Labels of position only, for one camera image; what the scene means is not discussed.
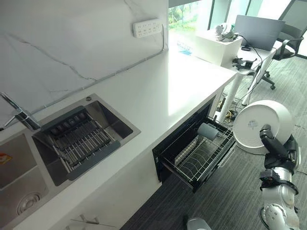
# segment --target faucet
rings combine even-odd
[[[15,110],[12,112],[13,117],[9,119],[3,127],[0,127],[0,131],[4,130],[15,118],[23,123],[28,129],[34,131],[40,128],[37,121],[30,115],[30,113],[20,107],[12,98],[10,98],[6,93],[0,92],[0,96],[6,100]]]

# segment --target white plate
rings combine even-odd
[[[257,154],[267,153],[259,132],[269,124],[273,135],[284,144],[290,137],[294,124],[290,112],[275,101],[258,101],[244,108],[236,117],[233,130],[238,146]]]

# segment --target sink drain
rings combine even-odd
[[[30,207],[32,207],[41,198],[39,193],[29,193],[18,204],[17,214],[20,215]]]

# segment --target dishwasher drawer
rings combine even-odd
[[[197,134],[201,123],[218,130],[214,140]],[[192,122],[188,121],[174,132],[177,135],[162,141],[153,149],[158,178],[164,182],[174,173],[195,192],[209,179],[235,143],[232,129],[210,117],[204,117],[192,119]]]

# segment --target laptop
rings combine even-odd
[[[243,36],[250,46],[271,51],[284,24],[285,21],[238,15],[235,32]]]

